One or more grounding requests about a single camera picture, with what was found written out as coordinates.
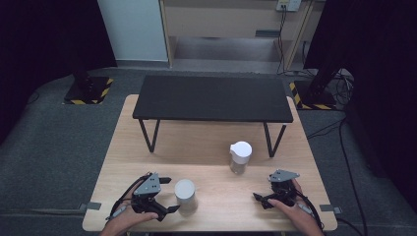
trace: white cabinet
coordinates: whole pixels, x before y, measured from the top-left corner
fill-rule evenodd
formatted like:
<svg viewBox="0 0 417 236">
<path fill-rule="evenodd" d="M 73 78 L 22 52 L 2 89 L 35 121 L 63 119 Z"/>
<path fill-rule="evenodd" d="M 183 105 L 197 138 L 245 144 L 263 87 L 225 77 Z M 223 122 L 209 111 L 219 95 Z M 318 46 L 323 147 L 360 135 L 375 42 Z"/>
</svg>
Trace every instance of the white cabinet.
<svg viewBox="0 0 417 236">
<path fill-rule="evenodd" d="M 159 1 L 98 0 L 117 61 L 167 62 Z"/>
</svg>

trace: floor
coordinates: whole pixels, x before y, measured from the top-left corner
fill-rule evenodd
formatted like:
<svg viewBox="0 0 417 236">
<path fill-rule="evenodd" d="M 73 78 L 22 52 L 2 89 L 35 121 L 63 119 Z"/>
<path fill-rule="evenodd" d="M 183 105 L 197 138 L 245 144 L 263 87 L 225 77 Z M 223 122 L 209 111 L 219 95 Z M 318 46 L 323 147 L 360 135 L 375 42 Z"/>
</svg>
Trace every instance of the floor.
<svg viewBox="0 0 417 236">
<path fill-rule="evenodd" d="M 301 47 L 291 70 L 303 68 Z M 196 38 L 180 37 L 172 68 L 153 67 L 155 70 L 230 72 L 275 74 L 279 66 L 278 50 L 273 39 L 263 38 Z M 149 63 L 119 66 L 127 69 L 149 70 Z"/>
</svg>

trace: black base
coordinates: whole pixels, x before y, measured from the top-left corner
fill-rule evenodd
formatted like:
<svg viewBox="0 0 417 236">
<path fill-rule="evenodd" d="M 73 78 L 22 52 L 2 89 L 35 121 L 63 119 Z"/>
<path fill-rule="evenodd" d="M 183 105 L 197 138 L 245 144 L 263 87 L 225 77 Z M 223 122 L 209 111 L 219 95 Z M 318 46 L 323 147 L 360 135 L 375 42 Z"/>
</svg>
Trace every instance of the black base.
<svg viewBox="0 0 417 236">
<path fill-rule="evenodd" d="M 308 95 L 307 91 L 309 90 L 311 82 L 305 81 L 295 81 L 294 86 L 298 91 L 298 95 L 300 96 L 300 100 L 302 104 L 307 106 L 336 106 L 336 101 L 334 100 L 333 96 L 330 92 L 324 91 L 319 97 L 311 97 Z"/>
<path fill-rule="evenodd" d="M 88 88 L 80 88 L 77 80 L 74 80 L 70 90 L 64 97 L 66 104 L 98 104 L 100 103 L 109 87 L 108 77 L 89 77 L 90 84 Z"/>
</svg>

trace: gray carpet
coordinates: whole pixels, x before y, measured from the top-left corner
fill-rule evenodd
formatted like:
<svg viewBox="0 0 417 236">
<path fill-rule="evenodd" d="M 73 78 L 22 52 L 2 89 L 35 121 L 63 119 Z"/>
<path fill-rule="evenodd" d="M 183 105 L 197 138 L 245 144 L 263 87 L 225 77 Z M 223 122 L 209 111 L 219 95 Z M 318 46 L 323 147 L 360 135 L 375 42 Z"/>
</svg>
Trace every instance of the gray carpet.
<svg viewBox="0 0 417 236">
<path fill-rule="evenodd" d="M 5 210 L 77 209 L 79 204 L 88 203 L 124 99 L 129 94 L 139 93 L 145 75 L 259 79 L 274 77 L 274 75 L 253 73 L 187 73 L 120 69 L 103 69 L 90 73 L 114 79 L 108 96 L 102 104 L 64 105 L 63 97 L 73 78 L 66 77 L 48 83 L 33 95 L 21 120 L 0 147 L 2 200 L 0 235 L 97 234 L 83 230 L 82 215 L 38 215 L 10 213 Z M 282 77 L 282 80 L 287 85 L 294 78 Z M 344 117 L 344 113 L 340 111 L 299 111 L 299 114 L 307 135 Z M 369 235 L 417 235 L 417 214 L 389 179 L 373 176 L 347 125 L 342 127 L 342 137 L 366 215 Z M 311 138 L 309 143 L 330 202 L 343 210 L 343 213 L 337 217 L 348 220 L 363 231 L 338 130 Z M 339 223 L 338 228 L 328 235 L 356 235 L 356 233 L 344 223 Z"/>
</svg>

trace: black table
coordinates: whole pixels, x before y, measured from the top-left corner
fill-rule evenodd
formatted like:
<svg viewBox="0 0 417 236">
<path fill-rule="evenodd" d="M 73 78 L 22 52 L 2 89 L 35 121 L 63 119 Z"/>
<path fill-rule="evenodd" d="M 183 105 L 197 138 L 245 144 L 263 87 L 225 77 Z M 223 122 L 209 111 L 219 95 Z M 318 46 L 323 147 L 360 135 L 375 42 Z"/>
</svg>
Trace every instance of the black table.
<svg viewBox="0 0 417 236">
<path fill-rule="evenodd" d="M 160 120 L 262 122 L 269 156 L 273 157 L 286 128 L 292 123 L 282 81 L 255 78 L 146 76 L 133 112 L 154 151 Z M 152 143 L 144 120 L 156 120 Z M 274 147 L 268 123 L 283 123 Z"/>
</svg>

